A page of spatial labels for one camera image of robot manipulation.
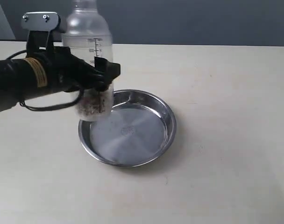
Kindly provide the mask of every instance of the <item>metal pan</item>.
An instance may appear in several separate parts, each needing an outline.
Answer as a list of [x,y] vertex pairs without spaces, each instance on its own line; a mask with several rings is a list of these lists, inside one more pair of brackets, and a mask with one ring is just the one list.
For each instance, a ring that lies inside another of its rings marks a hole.
[[97,122],[80,121],[78,133],[95,159],[118,167],[149,163],[172,144],[176,119],[159,97],[139,90],[114,92],[111,115]]

